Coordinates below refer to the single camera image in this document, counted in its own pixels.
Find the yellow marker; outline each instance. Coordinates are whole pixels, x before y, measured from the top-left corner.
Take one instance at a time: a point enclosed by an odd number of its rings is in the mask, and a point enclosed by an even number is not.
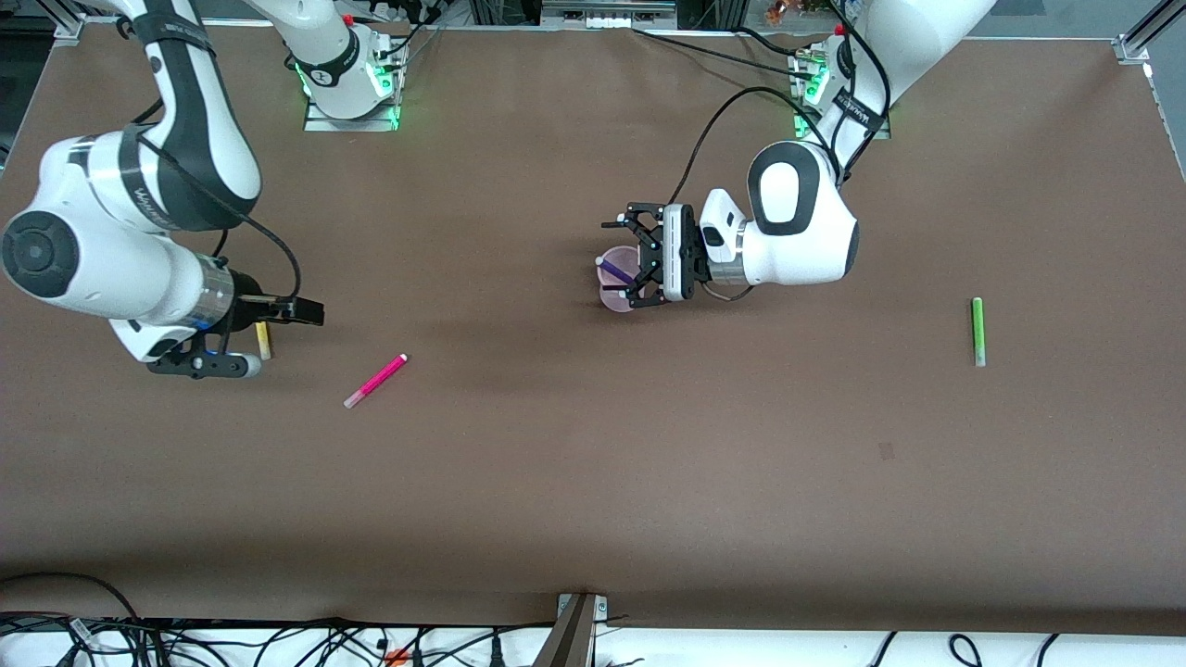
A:
[[[268,335],[268,323],[255,323],[255,337],[260,341],[260,358],[268,361],[272,358],[272,337]]]

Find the black cable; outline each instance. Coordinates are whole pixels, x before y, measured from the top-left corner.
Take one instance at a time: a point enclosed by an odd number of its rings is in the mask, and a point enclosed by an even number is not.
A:
[[[1058,639],[1058,633],[1054,633],[1053,635],[1046,637],[1046,641],[1041,643],[1041,648],[1038,649],[1038,662],[1035,663],[1034,667],[1042,667],[1042,665],[1046,662],[1046,652],[1050,649],[1050,644],[1054,643],[1054,640],[1057,639]]]
[[[20,614],[20,615],[17,615],[15,617],[18,620],[20,620],[20,618],[37,618],[37,616],[32,616],[32,615],[28,615],[28,614]],[[12,625],[12,629],[11,630],[0,631],[0,637],[6,637],[8,635],[15,635],[15,634],[20,634],[20,633],[32,633],[32,631],[37,630],[38,628],[44,628],[46,625],[60,625],[60,623],[58,623],[56,620],[38,621],[37,623],[30,623],[27,625],[21,625],[20,623],[15,623],[13,621],[5,621],[5,624]]]
[[[442,661],[448,660],[449,658],[453,658],[454,655],[457,655],[458,653],[461,653],[463,650],[470,648],[471,646],[473,646],[476,643],[482,643],[482,642],[484,642],[484,641],[493,637],[496,634],[497,635],[504,635],[506,633],[512,633],[515,630],[523,630],[525,628],[550,628],[555,623],[553,623],[551,621],[543,621],[541,623],[524,623],[522,625],[510,625],[510,627],[505,627],[505,628],[498,628],[497,630],[486,633],[485,635],[482,635],[480,637],[478,637],[476,640],[470,640],[470,641],[463,643],[461,646],[459,646],[459,647],[457,647],[457,648],[454,648],[452,650],[445,652],[445,655],[438,658],[436,660],[433,660],[426,667],[435,667],[436,665],[440,665]]]
[[[881,642],[881,648],[878,649],[878,656],[873,659],[873,662],[869,662],[869,667],[881,667],[881,661],[885,660],[886,652],[890,650],[890,643],[897,636],[898,636],[898,630],[894,630],[888,635],[886,635],[886,639]]]
[[[847,13],[848,12],[848,0],[841,0],[840,9],[843,13],[843,17],[848,18],[848,13]],[[848,50],[849,56],[852,56],[852,53],[853,53],[853,45],[852,45],[852,37],[849,37],[848,31],[844,32],[844,49]],[[856,85],[855,84],[856,84],[856,62],[854,61],[853,62],[853,71],[852,71],[852,75],[849,77],[849,82],[848,82],[848,85],[847,85],[847,89],[848,89],[849,94],[856,91]],[[836,127],[831,128],[831,142],[828,144],[828,145],[831,147],[833,152],[836,151],[836,141],[840,139],[840,128],[844,126],[844,120],[846,120],[844,116],[841,116],[840,120],[836,122]],[[849,163],[850,161],[852,161],[852,155],[849,155]],[[844,165],[844,173],[841,173],[841,174],[836,176],[836,189],[839,190],[839,189],[843,188],[844,183],[848,182],[848,178],[850,176],[852,176],[852,173],[849,173],[848,165],[846,164]]]
[[[145,139],[144,134],[136,134],[136,140],[140,141],[140,144],[146,146],[153,153],[157,153],[157,157],[165,160],[165,163],[168,164],[168,166],[173,167],[173,170],[177,171],[177,173],[180,174],[183,179],[185,179],[190,185],[192,185],[199,192],[209,197],[211,202],[218,204],[218,207],[221,207],[223,210],[234,215],[242,222],[246,222],[253,229],[255,229],[256,231],[266,236],[269,241],[275,243],[276,247],[279,247],[285,253],[285,256],[288,258],[288,263],[291,263],[293,267],[293,291],[288,293],[287,298],[293,299],[300,293],[300,284],[301,284],[300,262],[296,260],[296,255],[292,252],[292,248],[289,248],[288,244],[285,243],[282,239],[280,239],[280,236],[276,236],[270,229],[263,227],[262,224],[253,220],[251,216],[241,212],[230,204],[228,204],[227,202],[223,202],[217,195],[211,192],[210,189],[206,188],[204,183],[202,183],[202,180],[199,180],[196,176],[190,173],[189,170],[181,166],[181,164],[177,161],[177,158],[168,154],[167,152],[165,152],[165,150],[158,147],[152,141]]]
[[[700,18],[696,19],[696,23],[691,24],[691,27],[688,30],[697,30],[700,26],[704,25],[704,19],[708,18],[708,14],[713,13],[713,9],[716,8],[716,4],[720,1],[721,0],[713,0],[713,2],[704,8],[704,13],[700,14]]]
[[[272,646],[273,643],[275,643],[278,641],[281,641],[281,640],[287,640],[287,639],[295,637],[296,635],[304,633],[305,630],[313,630],[313,629],[320,628],[327,621],[325,618],[320,618],[320,620],[317,620],[317,621],[305,621],[302,623],[293,623],[291,625],[280,628],[279,630],[276,630],[275,633],[273,633],[270,637],[268,637],[267,640],[264,640],[262,644],[260,644],[260,650],[255,654],[255,661],[251,662],[251,667],[260,667],[260,661],[263,660],[264,652],[267,652],[268,647]],[[293,630],[293,629],[298,629],[298,631],[288,635],[287,637],[282,636],[285,633],[287,633],[289,630]]]
[[[308,653],[306,653],[300,660],[298,660],[296,665],[294,665],[293,667],[301,667],[301,665],[304,665],[306,660],[313,658],[314,653],[317,653],[318,650],[325,650],[330,646],[330,642],[332,642],[336,636],[342,634],[342,630],[337,628],[327,628],[327,630],[329,634],[326,635],[326,637],[320,642],[313,644],[313,648],[308,649]]]
[[[365,644],[363,644],[357,639],[355,639],[358,635],[361,635],[363,630],[365,630],[365,628],[358,628],[358,629],[356,629],[356,630],[353,630],[353,631],[351,631],[349,634],[343,634],[342,639],[338,640],[338,646],[334,649],[332,649],[332,650],[344,650],[344,652],[346,652],[349,654],[352,654],[352,655],[357,656],[359,660],[362,660],[366,665],[370,665],[371,659],[375,658],[374,655],[363,655],[363,654],[358,653],[357,650],[355,650],[355,649],[350,648],[349,646],[346,646],[346,642],[352,642],[352,643],[357,643],[359,646],[363,646],[365,648]],[[325,667],[324,660],[327,660],[327,659],[329,659],[329,654],[326,654],[323,658],[323,662],[319,665],[319,667]]]
[[[856,31],[856,28],[853,26],[853,21],[848,19],[848,14],[846,14],[843,11],[841,11],[840,7],[836,6],[835,0],[827,0],[827,1],[828,6],[831,7],[831,11],[836,12],[836,15],[840,18],[840,24],[844,26],[844,34],[852,36],[852,38],[856,40],[856,44],[865,50],[865,55],[869,57],[869,61],[873,63],[873,68],[878,70],[878,76],[881,77],[881,85],[885,89],[885,104],[882,104],[881,108],[881,117],[888,119],[890,76],[886,74],[886,69],[881,65],[881,59],[878,58],[878,55],[873,52],[873,49],[869,49],[869,43],[866,42],[865,38],[861,37],[861,33]],[[853,76],[854,76],[853,89],[855,90],[856,89],[855,72]],[[869,144],[873,141],[874,135],[876,135],[876,132],[869,132],[868,129],[866,129],[865,139],[861,141],[861,145],[857,146],[856,151],[852,154],[852,157],[848,158],[848,163],[844,164],[844,173],[848,173],[853,169],[853,165],[856,164],[856,160],[861,159],[861,155],[865,154],[865,150],[868,148]]]
[[[651,34],[651,33],[649,33],[649,32],[646,32],[644,30],[638,30],[637,27],[632,27],[630,30],[632,30],[632,31],[635,31],[638,34],[642,34],[644,37],[649,37],[651,39],[656,39],[658,42],[664,42],[667,44],[671,44],[674,46],[681,46],[683,49],[690,49],[693,51],[699,51],[699,52],[706,53],[708,56],[716,56],[718,58],[723,58],[726,61],[733,61],[734,63],[741,63],[742,65],[750,65],[752,68],[758,68],[758,69],[761,69],[761,70],[769,70],[769,71],[772,71],[772,72],[778,72],[778,74],[780,74],[783,76],[789,76],[789,77],[792,77],[792,78],[802,78],[804,81],[811,78],[811,75],[809,75],[806,72],[797,72],[797,71],[791,71],[789,69],[776,68],[773,65],[766,65],[766,64],[763,64],[763,63],[755,63],[753,61],[747,61],[745,58],[739,58],[737,56],[729,56],[728,53],[721,53],[720,51],[713,51],[712,49],[704,49],[703,46],[696,46],[695,44],[687,44],[687,43],[683,43],[683,42],[677,42],[675,39],[671,39],[671,38],[668,38],[668,37],[663,37],[662,34]]]
[[[355,633],[361,633],[361,631],[362,631],[361,629],[359,630],[355,630]],[[339,635],[340,637],[345,637],[345,635],[346,635],[345,630],[338,630],[334,634]],[[321,649],[321,658],[319,658],[317,660],[317,663],[313,667],[325,667],[325,663],[330,660],[330,654],[332,654],[334,650],[337,650],[344,643],[345,643],[345,639],[338,639],[337,646],[334,646],[333,641],[330,641],[327,639],[327,643],[325,644],[325,648]]]
[[[215,246],[215,252],[210,253],[211,258],[217,258],[222,253],[223,246],[227,244],[228,236],[230,236],[230,229],[223,229],[222,234],[218,236],[218,244]]]
[[[206,662],[205,660],[202,660],[200,658],[196,658],[196,656],[190,655],[187,653],[179,653],[177,650],[170,650],[168,655],[177,656],[177,658],[184,658],[186,660],[197,662],[199,665],[199,667],[211,667],[210,663]],[[223,656],[218,655],[217,653],[215,655],[218,658],[218,660],[222,661],[223,667],[230,667],[230,662],[227,662],[227,659],[224,659]]]
[[[746,298],[747,296],[750,296],[750,292],[753,292],[753,287],[754,287],[753,285],[750,285],[748,287],[746,287],[745,290],[741,290],[737,294],[733,294],[732,297],[727,297],[727,296],[721,294],[720,292],[713,290],[712,287],[709,287],[707,280],[706,281],[701,281],[700,284],[701,284],[701,286],[704,287],[704,292],[708,292],[709,297],[716,299],[718,301],[725,301],[727,304],[732,304],[734,301],[740,301],[741,299]]]
[[[177,633],[174,635],[174,637],[176,639],[174,639],[173,643],[170,644],[171,647],[174,647],[178,643],[185,643],[185,644],[190,644],[190,646],[196,646],[196,647],[205,650],[210,655],[213,655],[215,659],[218,660],[218,662],[221,662],[223,667],[230,667],[230,663],[227,662],[227,659],[223,658],[221,653],[218,653],[217,650],[215,650],[209,643],[206,643],[206,642],[204,642],[202,640],[198,640],[198,639],[187,637],[187,636],[185,636],[181,633]],[[179,654],[179,655],[184,655],[185,658],[190,658],[189,655],[185,655],[185,654]]]
[[[58,660],[58,667],[72,667],[74,661],[79,653],[87,656],[87,661],[90,663],[90,667],[97,667],[97,663],[95,662],[96,655],[98,656],[132,655],[133,667],[136,667],[139,665],[138,659],[141,655],[145,656],[147,655],[147,646],[142,643],[139,636],[133,635],[132,633],[126,630],[122,630],[120,634],[123,636],[125,641],[128,642],[128,648],[117,650],[96,649],[88,643],[89,637],[83,637],[75,630],[75,627],[71,624],[72,622],[69,616],[65,615],[47,616],[42,614],[26,614],[24,616],[27,618],[47,618],[47,621],[45,621],[46,623],[52,623],[60,627],[63,631],[65,631],[66,636],[70,637],[70,649],[66,650],[66,653],[63,654],[63,656]]]
[[[139,622],[141,620],[140,615],[136,614],[136,610],[132,606],[132,603],[128,601],[128,598],[122,592],[120,592],[119,589],[116,589],[114,585],[109,584],[108,582],[106,582],[103,579],[100,579],[98,577],[93,577],[90,574],[79,574],[77,572],[59,572],[59,571],[26,572],[26,573],[23,573],[23,574],[13,574],[12,577],[5,577],[4,579],[0,579],[0,586],[7,585],[7,584],[12,584],[13,582],[26,580],[26,579],[75,579],[75,580],[79,580],[79,582],[88,582],[88,583],[95,584],[96,586],[100,586],[103,590],[106,590],[107,592],[111,593],[111,596],[116,601],[119,601],[120,605],[125,609],[125,611],[128,612],[128,616],[133,621]],[[69,624],[66,624],[66,628],[68,628],[68,631],[70,631],[71,636],[72,636],[74,635],[74,630],[69,628]],[[153,640],[154,640],[154,644],[155,644],[155,653],[157,653],[157,659],[158,659],[159,665],[161,665],[164,667],[168,667],[168,659],[164,654],[162,648],[160,646],[161,644],[160,634],[157,633],[155,635],[153,635]],[[140,641],[138,643],[139,643],[138,653],[140,654],[141,663],[142,665],[148,665],[148,642],[147,642],[147,640],[145,637],[141,636]]]
[[[959,649],[956,648],[956,642],[958,641],[962,641],[968,644],[968,648],[971,649],[971,655],[975,662],[965,659],[959,653]],[[951,658],[958,660],[961,665],[964,665],[964,667],[984,667],[984,663],[980,659],[980,650],[976,649],[976,642],[971,641],[971,637],[969,637],[968,635],[961,635],[959,633],[956,633],[950,637],[948,637],[948,650],[951,652]]]
[[[385,643],[385,640],[387,640],[387,628],[381,628],[381,629],[383,630],[383,640],[384,640],[384,644],[383,646],[387,646],[387,643]],[[363,649],[364,652],[366,652],[366,654],[371,659],[383,660],[383,652],[377,652],[376,653],[375,649],[372,649],[370,646],[363,643],[358,639],[351,636],[351,637],[346,637],[346,641],[349,641],[350,643],[352,643],[352,644],[357,646],[358,648]],[[350,649],[350,648],[345,648],[345,649],[347,652],[350,652],[350,653],[355,653],[353,649]]]
[[[115,32],[120,33],[123,39],[132,39],[135,31],[132,30],[132,19],[120,14],[120,18],[115,19]]]
[[[132,119],[132,123],[133,125],[141,125],[141,123],[144,123],[146,120],[151,119],[153,116],[153,114],[155,114],[161,108],[164,108],[164,106],[165,106],[164,100],[161,100],[160,97],[157,97],[155,102],[153,102],[147,109],[140,112],[140,114],[136,115],[136,117]],[[223,247],[227,244],[227,236],[228,236],[229,233],[230,233],[229,229],[223,229],[222,230],[222,235],[218,237],[218,244],[215,246],[215,252],[210,253],[210,256],[217,258],[218,254],[222,253]]]
[[[726,100],[725,103],[721,104],[719,109],[716,109],[716,113],[713,114],[713,117],[708,120],[708,125],[704,126],[703,132],[700,133],[700,139],[696,140],[696,145],[691,150],[691,157],[688,158],[688,165],[683,170],[683,177],[680,178],[680,184],[675,186],[675,192],[671,193],[671,198],[668,201],[668,205],[675,203],[676,198],[680,196],[680,191],[683,190],[684,183],[688,182],[688,176],[691,173],[691,166],[696,163],[696,154],[700,153],[700,147],[701,145],[703,145],[704,139],[708,136],[709,131],[713,129],[713,125],[716,123],[716,119],[721,117],[721,114],[725,113],[725,109],[728,109],[729,106],[733,104],[733,102],[737,102],[741,97],[750,95],[752,93],[769,93],[778,97],[783,102],[786,102],[789,107],[795,109],[795,113],[799,114],[799,116],[803,117],[803,120],[808,123],[808,127],[811,128],[811,132],[814,132],[815,135],[820,139],[820,142],[823,144],[825,141],[823,134],[820,133],[820,127],[816,126],[815,121],[808,117],[806,113],[803,110],[803,107],[801,107],[798,103],[791,100],[782,90],[776,90],[766,85],[754,85],[751,88],[742,88],[741,90],[734,93],[732,97]],[[833,169],[836,170],[835,173],[839,174],[840,161],[836,159],[836,154],[827,145],[823,145],[822,147],[828,153],[828,160],[831,163]]]
[[[97,623],[107,624],[106,621],[98,621]],[[287,640],[287,639],[295,637],[296,635],[299,635],[299,634],[301,634],[304,631],[307,631],[310,629],[311,628],[294,628],[292,625],[287,625],[285,628],[281,628],[279,634],[283,634],[283,633],[287,633],[289,630],[295,630],[295,631],[293,634],[288,635],[288,636],[280,636],[280,637],[276,639],[276,641],[281,641],[281,640]],[[237,642],[237,641],[231,641],[231,640],[199,640],[197,637],[191,637],[191,636],[186,635],[185,630],[180,630],[180,631],[166,630],[166,633],[168,633],[168,634],[171,634],[173,636],[177,636],[177,637],[184,637],[184,641],[186,643],[200,643],[203,647],[240,646],[240,647],[244,647],[244,648],[262,648],[262,647],[264,647],[268,643],[268,641],[262,641],[262,642]]]
[[[438,0],[438,2],[432,6],[432,8],[435,9],[436,5],[439,5],[439,4],[440,4],[440,0]],[[390,56],[391,53],[395,53],[396,51],[398,51],[400,49],[403,49],[408,44],[412,44],[412,38],[415,37],[416,33],[420,32],[420,28],[425,27],[426,25],[428,25],[428,21],[419,23],[415,26],[413,26],[412,31],[408,32],[408,36],[403,38],[403,42],[401,42],[398,46],[391,46],[387,51],[380,51],[378,52],[380,59],[385,58],[385,57]]]
[[[795,51],[791,51],[790,49],[783,49],[778,44],[774,44],[773,42],[766,39],[765,37],[763,37],[758,31],[755,31],[753,28],[750,28],[750,27],[746,27],[744,25],[739,25],[739,26],[737,26],[734,28],[729,28],[729,32],[735,32],[735,33],[739,33],[739,34],[748,34],[750,37],[757,39],[758,44],[761,44],[766,49],[770,49],[771,51],[773,51],[776,53],[779,53],[782,56],[786,56],[786,57],[795,56]]]
[[[159,112],[164,106],[165,106],[165,101],[161,100],[160,97],[157,97],[157,101],[153,102],[151,107],[148,107],[147,109],[140,112],[140,115],[138,115],[136,117],[132,119],[132,123],[133,125],[140,125],[140,123],[142,123],[144,121],[151,119],[152,115],[155,114],[157,112]]]

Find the brown table surface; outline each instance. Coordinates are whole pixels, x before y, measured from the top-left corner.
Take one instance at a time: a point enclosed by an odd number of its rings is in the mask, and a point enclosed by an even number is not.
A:
[[[211,33],[255,214],[326,324],[193,382],[5,281],[4,571],[104,576],[160,616],[506,623],[589,589],[639,624],[1186,630],[1186,189],[1107,43],[969,42],[911,89],[846,188],[847,279],[618,316],[592,261],[631,237],[599,223],[665,201],[716,107],[778,75],[625,31],[448,32],[398,132],[306,134],[278,34]],[[0,220],[50,142],[154,99],[114,30],[56,49]],[[790,127],[739,102],[684,198],[744,202]],[[288,288],[260,235],[227,254]],[[116,611],[78,586],[2,606]]]

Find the green marker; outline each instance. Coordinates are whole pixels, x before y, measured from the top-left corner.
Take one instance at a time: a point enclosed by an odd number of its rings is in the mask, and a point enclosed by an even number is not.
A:
[[[976,368],[988,366],[984,356],[984,299],[971,300],[971,345],[976,352]]]

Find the pink marker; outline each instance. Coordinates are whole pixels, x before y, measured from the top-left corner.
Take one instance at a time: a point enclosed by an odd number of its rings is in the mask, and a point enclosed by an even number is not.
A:
[[[346,406],[346,409],[355,407],[359,401],[369,396],[371,392],[378,389],[380,385],[387,382],[388,377],[395,375],[395,371],[400,370],[406,363],[408,363],[408,355],[400,355],[393,358],[391,363],[384,366],[383,370],[375,374],[375,377],[371,377],[357,392],[350,394],[350,398],[343,401],[342,405]]]

